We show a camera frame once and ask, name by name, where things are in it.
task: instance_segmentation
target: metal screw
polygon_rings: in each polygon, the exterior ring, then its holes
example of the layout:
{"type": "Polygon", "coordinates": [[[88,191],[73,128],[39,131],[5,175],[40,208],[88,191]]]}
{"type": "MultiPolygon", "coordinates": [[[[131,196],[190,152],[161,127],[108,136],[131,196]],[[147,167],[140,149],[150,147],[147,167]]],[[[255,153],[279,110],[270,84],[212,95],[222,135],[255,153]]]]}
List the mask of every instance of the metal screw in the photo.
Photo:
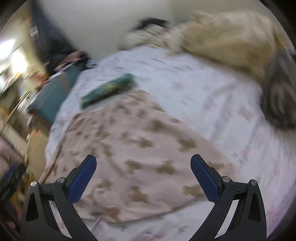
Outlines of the metal screw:
{"type": "Polygon", "coordinates": [[[230,178],[229,178],[229,177],[226,177],[226,176],[223,177],[222,180],[223,180],[223,182],[225,182],[225,183],[230,182],[230,178]]]}
{"type": "Polygon", "coordinates": [[[32,187],[35,187],[36,185],[37,185],[37,182],[36,182],[36,181],[32,181],[32,182],[31,182],[31,186],[32,186],[32,187]]]}
{"type": "Polygon", "coordinates": [[[59,177],[58,179],[57,179],[57,182],[58,183],[63,183],[65,181],[65,178],[64,177],[59,177]]]}
{"type": "Polygon", "coordinates": [[[251,180],[251,184],[252,184],[253,186],[256,186],[256,185],[257,185],[257,182],[256,182],[255,180],[251,180]]]}

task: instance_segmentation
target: light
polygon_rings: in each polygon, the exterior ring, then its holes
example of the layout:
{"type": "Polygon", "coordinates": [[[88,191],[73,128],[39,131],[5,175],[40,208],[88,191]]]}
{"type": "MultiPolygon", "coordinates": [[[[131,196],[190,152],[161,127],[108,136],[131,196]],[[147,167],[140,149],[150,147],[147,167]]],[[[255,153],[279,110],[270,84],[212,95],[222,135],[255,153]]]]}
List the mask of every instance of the light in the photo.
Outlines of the light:
{"type": "Polygon", "coordinates": [[[7,58],[11,54],[14,43],[15,40],[11,39],[0,44],[0,59],[7,58]]]}
{"type": "Polygon", "coordinates": [[[28,67],[24,55],[19,50],[13,52],[10,61],[13,75],[22,74],[28,67]]]}

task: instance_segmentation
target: gray fur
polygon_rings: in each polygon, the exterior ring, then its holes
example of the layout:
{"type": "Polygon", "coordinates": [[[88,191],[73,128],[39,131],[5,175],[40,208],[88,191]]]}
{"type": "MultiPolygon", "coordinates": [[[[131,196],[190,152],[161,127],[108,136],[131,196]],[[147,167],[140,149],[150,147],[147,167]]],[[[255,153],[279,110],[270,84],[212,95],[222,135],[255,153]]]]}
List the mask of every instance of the gray fur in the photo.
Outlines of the gray fur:
{"type": "Polygon", "coordinates": [[[296,54],[280,51],[267,67],[261,109],[281,129],[296,127],[296,54]]]}

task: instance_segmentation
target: green package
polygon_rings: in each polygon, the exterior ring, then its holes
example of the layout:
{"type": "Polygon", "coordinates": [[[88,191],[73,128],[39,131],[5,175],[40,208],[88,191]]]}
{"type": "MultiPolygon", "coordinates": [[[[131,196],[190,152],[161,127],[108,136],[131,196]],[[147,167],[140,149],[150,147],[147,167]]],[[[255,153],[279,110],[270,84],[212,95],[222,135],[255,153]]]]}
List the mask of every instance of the green package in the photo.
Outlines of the green package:
{"type": "Polygon", "coordinates": [[[124,74],[123,76],[111,80],[89,92],[86,96],[81,98],[82,109],[112,95],[121,94],[132,89],[135,86],[134,78],[135,76],[132,74],[124,74]]]}

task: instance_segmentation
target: pink cloth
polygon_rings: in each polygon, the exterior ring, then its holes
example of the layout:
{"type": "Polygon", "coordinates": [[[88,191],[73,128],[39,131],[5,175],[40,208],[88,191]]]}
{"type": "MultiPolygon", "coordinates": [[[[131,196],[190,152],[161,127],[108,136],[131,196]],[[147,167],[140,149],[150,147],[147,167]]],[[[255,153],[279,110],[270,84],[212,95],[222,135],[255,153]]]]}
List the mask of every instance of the pink cloth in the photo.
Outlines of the pink cloth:
{"type": "Polygon", "coordinates": [[[145,91],[77,115],[40,182],[66,177],[92,154],[97,169],[74,206],[82,218],[120,223],[175,211],[204,199],[190,168],[200,154],[221,175],[234,168],[211,143],[164,113],[145,91]]]}

